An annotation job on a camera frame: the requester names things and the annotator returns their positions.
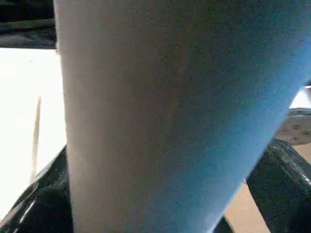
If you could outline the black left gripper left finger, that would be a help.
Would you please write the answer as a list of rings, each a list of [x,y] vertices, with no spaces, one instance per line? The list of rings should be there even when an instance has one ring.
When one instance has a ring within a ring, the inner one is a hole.
[[[20,195],[0,223],[2,233],[72,233],[66,147]]]

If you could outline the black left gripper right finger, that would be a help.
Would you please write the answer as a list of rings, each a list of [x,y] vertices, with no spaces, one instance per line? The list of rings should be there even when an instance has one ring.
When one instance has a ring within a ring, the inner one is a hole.
[[[311,166],[287,142],[273,138],[246,183],[270,232],[311,231]]]

